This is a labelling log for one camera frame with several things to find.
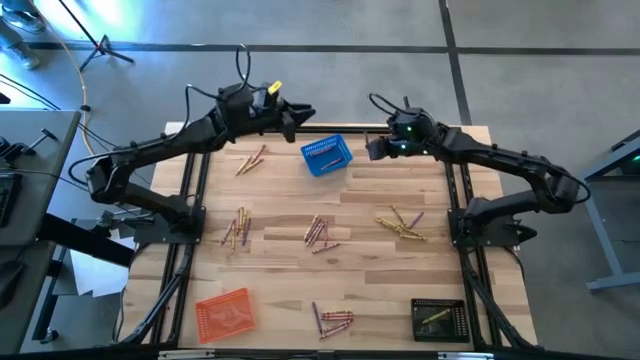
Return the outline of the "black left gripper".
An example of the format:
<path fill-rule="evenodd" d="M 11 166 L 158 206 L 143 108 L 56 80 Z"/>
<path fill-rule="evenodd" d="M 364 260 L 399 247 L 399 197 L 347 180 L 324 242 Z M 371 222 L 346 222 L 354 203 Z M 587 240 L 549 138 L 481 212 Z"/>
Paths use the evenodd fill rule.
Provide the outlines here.
<path fill-rule="evenodd" d="M 254 92 L 249 121 L 250 133 L 266 130 L 280 131 L 287 143 L 296 141 L 298 123 L 304 123 L 316 114 L 310 104 L 289 103 L 278 94 Z"/>

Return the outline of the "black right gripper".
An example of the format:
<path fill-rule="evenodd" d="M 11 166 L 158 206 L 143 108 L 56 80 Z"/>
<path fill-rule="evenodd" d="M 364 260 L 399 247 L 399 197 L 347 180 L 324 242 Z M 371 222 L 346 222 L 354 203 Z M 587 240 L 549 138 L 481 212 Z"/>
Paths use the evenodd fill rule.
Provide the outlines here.
<path fill-rule="evenodd" d="M 426 146 L 422 142 L 411 141 L 399 136 L 378 137 L 369 141 L 367 132 L 364 132 L 365 146 L 368 146 L 369 159 L 377 161 L 389 156 L 410 157 L 426 156 L 429 154 Z"/>

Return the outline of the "blue plastic basket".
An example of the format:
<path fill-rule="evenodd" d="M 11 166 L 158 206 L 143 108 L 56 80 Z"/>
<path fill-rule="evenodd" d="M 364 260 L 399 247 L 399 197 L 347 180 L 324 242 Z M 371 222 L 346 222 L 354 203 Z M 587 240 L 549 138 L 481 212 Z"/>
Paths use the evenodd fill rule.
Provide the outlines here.
<path fill-rule="evenodd" d="M 310 173 L 315 177 L 344 168 L 353 159 L 353 155 L 341 134 L 334 134 L 304 145 L 300 151 Z M 324 169 L 325 165 L 338 158 L 342 158 L 343 161 L 336 166 Z"/>

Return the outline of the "black plastic basket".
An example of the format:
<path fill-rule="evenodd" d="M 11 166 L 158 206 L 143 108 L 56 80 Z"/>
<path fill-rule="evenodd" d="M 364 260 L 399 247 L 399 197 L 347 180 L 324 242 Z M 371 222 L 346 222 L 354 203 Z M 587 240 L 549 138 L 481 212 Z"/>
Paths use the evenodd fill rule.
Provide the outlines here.
<path fill-rule="evenodd" d="M 451 309 L 451 312 L 422 324 L 424 319 L 445 309 Z M 463 300 L 414 298 L 411 300 L 411 323 L 416 342 L 467 343 L 470 340 Z"/>

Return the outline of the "black tripod stand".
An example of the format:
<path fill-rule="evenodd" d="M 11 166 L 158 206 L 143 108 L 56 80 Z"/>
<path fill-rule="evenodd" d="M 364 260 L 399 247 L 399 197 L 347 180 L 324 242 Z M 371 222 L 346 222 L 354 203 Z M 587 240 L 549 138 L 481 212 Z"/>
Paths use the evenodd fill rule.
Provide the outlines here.
<path fill-rule="evenodd" d="M 67 6 L 64 0 L 57 0 L 57 1 L 68 13 L 68 15 L 72 18 L 72 20 L 79 27 L 79 29 L 86 36 L 86 38 L 90 41 L 90 43 L 93 45 L 93 50 L 88 55 L 88 57 L 84 60 L 84 62 L 79 66 L 80 72 L 83 72 L 85 68 L 89 65 L 89 63 L 99 55 L 109 55 L 117 59 L 123 60 L 125 62 L 128 62 L 130 64 L 135 63 L 134 59 L 114 51 L 111 47 L 111 42 L 107 35 L 103 35 L 102 38 L 99 41 L 97 41 L 86 29 L 86 27 L 81 23 L 81 21 L 76 17 L 76 15 L 71 11 L 71 9 Z"/>

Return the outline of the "orange plastic basket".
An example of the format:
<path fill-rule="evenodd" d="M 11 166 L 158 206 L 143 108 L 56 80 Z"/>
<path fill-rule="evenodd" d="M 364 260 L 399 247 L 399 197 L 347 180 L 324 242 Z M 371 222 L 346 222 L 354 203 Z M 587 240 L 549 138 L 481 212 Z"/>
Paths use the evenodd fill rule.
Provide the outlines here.
<path fill-rule="evenodd" d="M 240 288 L 196 303 L 200 344 L 211 343 L 255 328 L 247 288 Z"/>

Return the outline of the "black support beam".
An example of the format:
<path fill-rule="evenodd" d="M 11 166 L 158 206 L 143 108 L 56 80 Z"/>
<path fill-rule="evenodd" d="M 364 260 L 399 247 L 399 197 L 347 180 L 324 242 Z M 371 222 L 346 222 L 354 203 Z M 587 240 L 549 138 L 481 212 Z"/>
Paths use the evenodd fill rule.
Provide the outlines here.
<path fill-rule="evenodd" d="M 123 267 L 129 267 L 134 256 L 133 249 L 114 242 L 94 230 L 86 230 L 51 214 L 44 215 L 37 232 L 37 239 L 52 241 L 71 250 Z"/>

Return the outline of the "white paper sheet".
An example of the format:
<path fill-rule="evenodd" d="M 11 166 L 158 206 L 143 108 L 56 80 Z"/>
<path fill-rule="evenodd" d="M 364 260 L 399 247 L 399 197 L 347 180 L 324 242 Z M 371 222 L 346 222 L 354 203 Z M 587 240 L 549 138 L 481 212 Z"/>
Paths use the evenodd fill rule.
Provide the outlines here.
<path fill-rule="evenodd" d="M 129 267 L 67 249 L 53 294 L 94 298 L 117 294 L 124 290 L 129 271 Z"/>

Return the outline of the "grey desk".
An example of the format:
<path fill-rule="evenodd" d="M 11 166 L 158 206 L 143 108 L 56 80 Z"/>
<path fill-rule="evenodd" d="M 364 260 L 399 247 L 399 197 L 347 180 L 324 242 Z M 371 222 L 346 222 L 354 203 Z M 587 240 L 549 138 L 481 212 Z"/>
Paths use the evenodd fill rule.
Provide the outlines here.
<path fill-rule="evenodd" d="M 33 155 L 12 162 L 22 175 L 21 190 L 7 226 L 0 228 L 0 246 L 36 239 L 80 119 L 77 111 L 0 111 L 0 137 L 35 146 Z"/>

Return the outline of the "grey-legged side table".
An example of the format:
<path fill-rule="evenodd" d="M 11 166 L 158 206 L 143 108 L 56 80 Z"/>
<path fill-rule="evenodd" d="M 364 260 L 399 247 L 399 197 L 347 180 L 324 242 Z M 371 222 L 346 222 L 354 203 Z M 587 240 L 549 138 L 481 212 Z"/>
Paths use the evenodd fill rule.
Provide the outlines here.
<path fill-rule="evenodd" d="M 585 170 L 582 179 L 587 185 L 633 184 L 640 187 L 640 129 L 612 145 L 606 156 Z M 626 272 L 620 263 L 613 240 L 606 228 L 596 201 L 596 191 L 586 201 L 585 207 L 593 225 L 611 274 L 586 283 L 590 291 L 640 285 L 640 271 Z"/>

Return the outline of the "person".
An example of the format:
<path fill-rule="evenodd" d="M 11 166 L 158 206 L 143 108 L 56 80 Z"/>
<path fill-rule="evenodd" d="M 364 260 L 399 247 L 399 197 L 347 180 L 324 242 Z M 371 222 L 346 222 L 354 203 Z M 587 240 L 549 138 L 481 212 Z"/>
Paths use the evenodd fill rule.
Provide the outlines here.
<path fill-rule="evenodd" d="M 29 0 L 0 0 L 0 50 L 6 50 L 24 68 L 32 70 L 40 64 L 36 53 L 10 25 L 39 34 L 46 26 L 37 8 Z"/>

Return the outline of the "black desk clamp tool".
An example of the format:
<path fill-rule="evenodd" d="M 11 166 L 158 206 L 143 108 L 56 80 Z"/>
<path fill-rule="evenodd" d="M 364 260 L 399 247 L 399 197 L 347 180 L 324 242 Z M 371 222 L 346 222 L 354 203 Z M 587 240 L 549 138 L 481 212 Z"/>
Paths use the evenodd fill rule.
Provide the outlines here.
<path fill-rule="evenodd" d="M 4 137 L 0 136 L 0 159 L 6 163 L 11 163 L 18 159 L 20 156 L 33 156 L 36 154 L 35 148 L 42 143 L 45 139 L 51 139 L 58 141 L 58 138 L 46 128 L 41 129 L 42 135 L 36 139 L 32 144 L 27 145 L 22 142 L 11 143 Z"/>

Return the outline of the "black keyboard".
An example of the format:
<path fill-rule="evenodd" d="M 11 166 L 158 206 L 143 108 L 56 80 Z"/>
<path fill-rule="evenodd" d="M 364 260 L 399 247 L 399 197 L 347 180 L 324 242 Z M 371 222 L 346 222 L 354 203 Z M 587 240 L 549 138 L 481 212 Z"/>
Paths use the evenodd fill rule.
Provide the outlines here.
<path fill-rule="evenodd" d="M 16 172 L 0 172 L 0 228 L 5 228 L 22 190 L 22 175 Z"/>

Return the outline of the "dark desk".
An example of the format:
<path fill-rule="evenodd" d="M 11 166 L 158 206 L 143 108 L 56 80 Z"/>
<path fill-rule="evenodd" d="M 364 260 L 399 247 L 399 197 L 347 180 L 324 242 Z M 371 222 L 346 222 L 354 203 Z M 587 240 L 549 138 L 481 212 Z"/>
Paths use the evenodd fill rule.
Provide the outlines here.
<path fill-rule="evenodd" d="M 51 242 L 0 247 L 0 263 L 17 259 L 25 265 L 14 295 L 0 310 L 0 355 L 20 351 L 55 248 Z"/>

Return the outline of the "black aluminium table frame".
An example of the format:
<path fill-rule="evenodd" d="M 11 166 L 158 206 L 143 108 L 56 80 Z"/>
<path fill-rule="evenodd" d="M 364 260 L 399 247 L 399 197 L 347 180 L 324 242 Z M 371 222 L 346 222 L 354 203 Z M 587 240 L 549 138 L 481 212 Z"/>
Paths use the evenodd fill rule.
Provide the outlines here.
<path fill-rule="evenodd" d="M 412 336 L 411 300 L 464 295 L 448 209 L 473 195 L 500 197 L 501 182 L 495 171 L 476 165 L 447 177 L 444 165 L 428 157 L 371 161 L 364 132 L 372 138 L 380 127 L 310 124 L 294 143 L 279 134 L 248 136 L 209 158 L 159 163 L 153 189 L 201 202 L 206 220 L 184 290 L 171 299 L 150 340 L 198 346 L 196 303 L 247 288 L 255 328 L 216 341 L 216 348 L 426 350 Z M 344 137 L 353 159 L 315 177 L 300 148 L 334 134 Z M 235 176 L 262 144 L 264 162 Z M 379 217 L 400 225 L 390 205 L 406 226 L 424 212 L 412 230 L 426 241 L 401 239 L 377 223 Z M 220 241 L 232 219 L 236 229 L 241 206 L 251 228 L 246 246 L 240 232 L 231 254 L 232 234 Z M 303 239 L 315 215 L 328 221 L 328 245 L 341 244 L 316 255 L 324 231 L 313 246 Z M 351 310 L 350 327 L 320 340 L 312 301 L 320 316 Z"/>

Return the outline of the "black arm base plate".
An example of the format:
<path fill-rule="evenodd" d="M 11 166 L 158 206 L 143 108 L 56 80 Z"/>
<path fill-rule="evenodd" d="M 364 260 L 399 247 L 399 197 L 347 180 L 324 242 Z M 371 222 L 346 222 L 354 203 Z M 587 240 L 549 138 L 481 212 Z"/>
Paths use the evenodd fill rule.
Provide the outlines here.
<path fill-rule="evenodd" d="M 537 236 L 538 232 L 513 216 L 502 216 L 472 230 L 463 215 L 465 209 L 449 209 L 447 212 L 451 243 L 462 247 L 513 247 Z"/>
<path fill-rule="evenodd" d="M 205 207 L 187 207 L 187 211 L 162 214 L 142 213 L 150 223 L 136 225 L 134 240 L 138 243 L 196 244 L 202 237 L 206 218 Z"/>

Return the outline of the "silver bracket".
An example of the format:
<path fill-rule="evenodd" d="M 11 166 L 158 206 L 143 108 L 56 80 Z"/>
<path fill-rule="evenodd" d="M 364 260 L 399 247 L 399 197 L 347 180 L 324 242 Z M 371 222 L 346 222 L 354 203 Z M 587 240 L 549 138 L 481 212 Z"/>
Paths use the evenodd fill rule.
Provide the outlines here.
<path fill-rule="evenodd" d="M 208 360 L 215 358 L 216 353 L 211 350 L 180 349 L 160 351 L 157 360 Z"/>
<path fill-rule="evenodd" d="M 438 360 L 495 360 L 491 353 L 482 352 L 453 352 L 443 351 L 437 353 Z"/>

